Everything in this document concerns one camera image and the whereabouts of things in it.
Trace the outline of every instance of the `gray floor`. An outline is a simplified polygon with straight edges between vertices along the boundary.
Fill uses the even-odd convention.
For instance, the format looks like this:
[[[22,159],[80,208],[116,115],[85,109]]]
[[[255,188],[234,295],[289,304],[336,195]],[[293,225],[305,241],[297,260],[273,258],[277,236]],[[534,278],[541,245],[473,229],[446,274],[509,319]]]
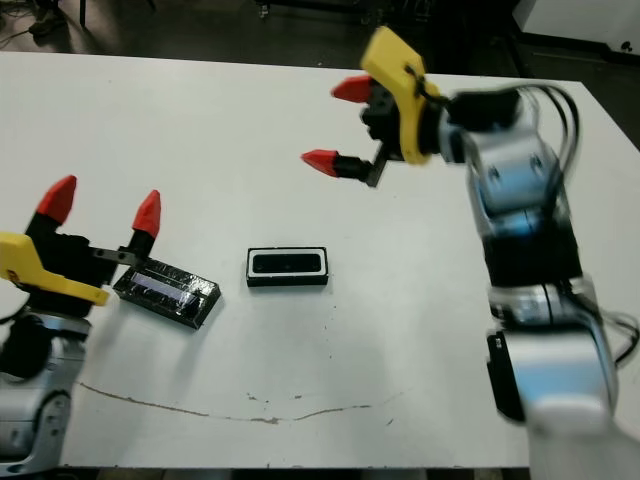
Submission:
[[[12,39],[4,50],[124,55],[242,63],[357,68],[373,25],[359,18],[274,6],[260,20],[253,0],[88,0],[87,29],[78,24],[78,0],[62,0],[68,25],[34,41]],[[11,6],[11,0],[0,1]],[[33,16],[3,15],[2,39],[28,28]],[[504,42],[474,39],[464,68],[438,57],[446,35],[436,26],[407,28],[402,34],[424,57],[430,71],[470,75],[518,76]],[[640,67],[604,62],[596,54],[559,48],[520,48],[536,78],[579,80],[640,147]]]

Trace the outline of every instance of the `black box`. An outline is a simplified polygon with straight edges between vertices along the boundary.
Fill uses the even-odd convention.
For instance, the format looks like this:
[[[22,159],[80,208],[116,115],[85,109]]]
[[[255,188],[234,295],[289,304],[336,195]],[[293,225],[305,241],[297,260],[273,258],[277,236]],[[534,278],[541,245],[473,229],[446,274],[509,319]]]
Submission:
[[[195,329],[220,298],[217,283],[152,259],[129,268],[113,289],[123,300]]]
[[[250,248],[247,285],[326,285],[329,264],[324,247]]]

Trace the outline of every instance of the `black cable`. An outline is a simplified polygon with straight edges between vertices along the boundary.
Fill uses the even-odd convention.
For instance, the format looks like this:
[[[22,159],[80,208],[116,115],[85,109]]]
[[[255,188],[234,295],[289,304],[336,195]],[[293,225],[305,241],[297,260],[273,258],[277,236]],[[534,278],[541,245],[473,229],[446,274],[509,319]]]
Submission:
[[[607,322],[610,326],[616,328],[619,332],[625,334],[629,338],[628,345],[618,352],[614,359],[616,368],[620,368],[623,362],[625,362],[625,360],[627,360],[636,351],[638,344],[640,343],[640,326],[638,324],[638,320],[628,313],[607,312],[606,310],[599,308],[589,298],[582,295],[576,295],[570,290],[570,288],[566,289],[564,286],[559,285],[558,291],[563,293],[566,298],[568,298],[569,301],[578,308],[581,308],[596,319],[600,320],[601,323]]]
[[[8,37],[0,39],[0,50],[2,50],[7,45],[9,45],[11,43],[11,40],[13,40],[16,37],[19,37],[20,35],[24,35],[25,33],[29,33],[29,30],[24,30],[23,32],[14,33],[13,35],[9,35]]]
[[[0,13],[13,18],[28,17],[33,15],[33,2],[31,0],[0,2]]]
[[[616,366],[621,366],[637,349],[640,342],[640,328],[638,320],[627,313],[605,312],[603,318],[609,322],[619,332],[626,333],[629,337],[629,344],[616,355]]]

